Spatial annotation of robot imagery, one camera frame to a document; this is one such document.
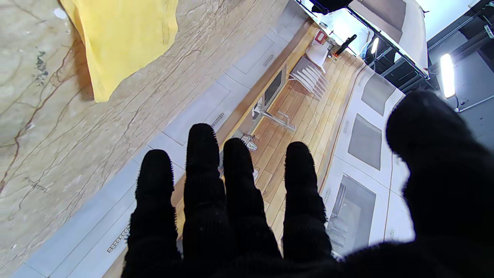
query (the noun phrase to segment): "white chair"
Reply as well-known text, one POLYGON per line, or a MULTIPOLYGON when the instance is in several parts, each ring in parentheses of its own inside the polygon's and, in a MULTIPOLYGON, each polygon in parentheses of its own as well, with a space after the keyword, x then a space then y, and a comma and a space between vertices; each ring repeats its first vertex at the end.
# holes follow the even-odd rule
POLYGON ((329 85, 325 74, 305 57, 300 58, 290 77, 289 80, 299 81, 317 100, 321 100, 329 85))

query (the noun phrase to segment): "kitchen counter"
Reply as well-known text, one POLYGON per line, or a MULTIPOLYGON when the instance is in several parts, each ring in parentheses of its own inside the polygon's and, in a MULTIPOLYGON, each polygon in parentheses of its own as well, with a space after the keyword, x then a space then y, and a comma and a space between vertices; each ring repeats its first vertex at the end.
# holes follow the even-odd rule
POLYGON ((175 44, 98 104, 84 46, 58 1, 3 6, 0 276, 251 49, 287 1, 180 1, 175 44))

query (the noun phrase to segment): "wall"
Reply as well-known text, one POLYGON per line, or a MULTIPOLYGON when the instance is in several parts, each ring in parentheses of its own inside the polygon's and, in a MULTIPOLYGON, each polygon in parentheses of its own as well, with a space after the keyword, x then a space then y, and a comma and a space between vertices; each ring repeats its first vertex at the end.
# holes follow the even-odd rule
POLYGON ((425 14, 425 29, 427 40, 437 35, 461 15, 466 13, 472 3, 479 0, 415 0, 422 6, 425 14))
MULTIPOLYGON (((456 32, 441 46, 429 52, 432 63, 437 62, 443 54, 451 52, 466 41, 462 33, 456 32)), ((460 109, 493 95, 494 73, 477 52, 456 62, 454 74, 456 96, 460 101, 465 102, 464 105, 460 105, 460 109)), ((456 107, 454 97, 448 99, 447 102, 452 108, 456 107)), ((461 112, 460 115, 467 122, 474 137, 494 151, 494 98, 461 112)))

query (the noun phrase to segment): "drawer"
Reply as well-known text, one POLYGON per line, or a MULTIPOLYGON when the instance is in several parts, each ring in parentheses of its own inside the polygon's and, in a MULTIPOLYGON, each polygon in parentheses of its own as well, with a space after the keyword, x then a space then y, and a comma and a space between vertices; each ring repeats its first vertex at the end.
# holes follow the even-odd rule
POLYGON ((228 76, 249 89, 259 81, 287 45, 287 42, 272 31, 269 33, 269 36, 261 38, 245 57, 226 71, 228 76))
POLYGON ((229 93, 230 91, 224 86, 214 82, 202 95, 194 99, 185 110, 180 112, 168 124, 163 133, 180 145, 186 146, 190 128, 194 124, 204 122, 229 93))
POLYGON ((386 241, 412 241, 415 239, 413 222, 405 200, 391 192, 389 195, 388 219, 386 221, 386 241))
POLYGON ((403 187, 410 177, 408 166, 400 157, 393 154, 393 174, 391 175, 391 191, 403 197, 403 187))
POLYGON ((345 256, 384 239, 389 190, 333 157, 322 192, 333 250, 345 256))
POLYGON ((361 111, 360 106, 348 107, 334 154, 389 188, 392 154, 384 125, 371 123, 361 111))

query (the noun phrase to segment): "gloved hand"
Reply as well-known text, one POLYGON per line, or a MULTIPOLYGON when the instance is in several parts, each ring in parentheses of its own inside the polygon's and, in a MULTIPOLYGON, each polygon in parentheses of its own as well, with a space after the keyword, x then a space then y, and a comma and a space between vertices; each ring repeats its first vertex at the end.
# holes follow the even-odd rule
MULTIPOLYGON (((137 207, 130 220, 122 277, 152 276, 158 266, 170 275, 207 276, 243 256, 282 260, 266 223, 261 192, 254 185, 247 147, 235 138, 225 143, 225 186, 218 165, 213 129, 207 124, 194 125, 187 145, 182 259, 176 248, 175 208, 170 201, 170 158, 163 150, 146 154, 137 180, 137 207)), ((301 142, 290 144, 283 238, 287 260, 306 263, 333 259, 324 227, 325 207, 316 183, 314 161, 307 146, 301 142)))

